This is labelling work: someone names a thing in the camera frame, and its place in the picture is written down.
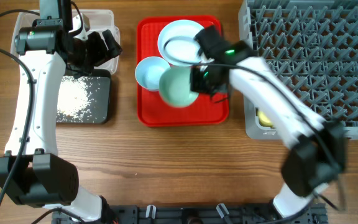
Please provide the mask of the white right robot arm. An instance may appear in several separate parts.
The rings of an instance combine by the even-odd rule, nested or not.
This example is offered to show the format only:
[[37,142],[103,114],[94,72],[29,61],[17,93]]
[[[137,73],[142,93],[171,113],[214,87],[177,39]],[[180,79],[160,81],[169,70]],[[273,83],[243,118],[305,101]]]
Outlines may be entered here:
[[191,90],[215,95],[225,87],[241,92],[273,123],[289,153],[281,167],[284,185],[272,205],[282,221],[296,217],[346,169],[345,130],[306,106],[243,40],[232,44],[215,26],[192,41],[206,61],[191,63]]

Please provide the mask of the yellow plastic cup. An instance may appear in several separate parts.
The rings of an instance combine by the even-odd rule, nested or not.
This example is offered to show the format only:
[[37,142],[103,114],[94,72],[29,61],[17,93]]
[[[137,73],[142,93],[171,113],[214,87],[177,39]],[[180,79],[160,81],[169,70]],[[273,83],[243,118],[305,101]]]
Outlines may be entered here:
[[261,126],[270,128],[273,127],[271,120],[261,110],[257,111],[257,117]]

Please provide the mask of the mint green bowl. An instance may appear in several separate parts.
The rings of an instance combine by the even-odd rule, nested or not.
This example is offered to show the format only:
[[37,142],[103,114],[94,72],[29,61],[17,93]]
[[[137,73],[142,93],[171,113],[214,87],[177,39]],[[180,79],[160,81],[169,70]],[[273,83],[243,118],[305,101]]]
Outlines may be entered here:
[[193,104],[199,94],[190,89],[190,67],[172,67],[159,80],[159,95],[174,108],[185,108]]

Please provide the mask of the light blue bowl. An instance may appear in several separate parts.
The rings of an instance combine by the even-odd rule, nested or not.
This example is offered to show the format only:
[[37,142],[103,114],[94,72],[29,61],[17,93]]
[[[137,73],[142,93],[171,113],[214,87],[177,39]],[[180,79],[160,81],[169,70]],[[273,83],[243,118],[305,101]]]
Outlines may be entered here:
[[142,88],[158,91],[160,77],[170,68],[170,64],[161,57],[147,57],[137,64],[135,79]]

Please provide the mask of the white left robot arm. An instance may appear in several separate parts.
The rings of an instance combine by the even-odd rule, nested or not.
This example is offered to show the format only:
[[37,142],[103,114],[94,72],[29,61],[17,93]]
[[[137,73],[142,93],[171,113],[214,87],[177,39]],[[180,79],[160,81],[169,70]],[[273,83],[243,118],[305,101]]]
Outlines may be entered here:
[[20,66],[14,125],[0,157],[2,197],[16,205],[60,212],[80,223],[118,223],[102,196],[79,183],[77,168],[58,155],[56,119],[63,76],[110,78],[103,64],[118,57],[121,46],[110,30],[90,32],[73,1],[41,1],[36,19],[16,35],[12,59]]

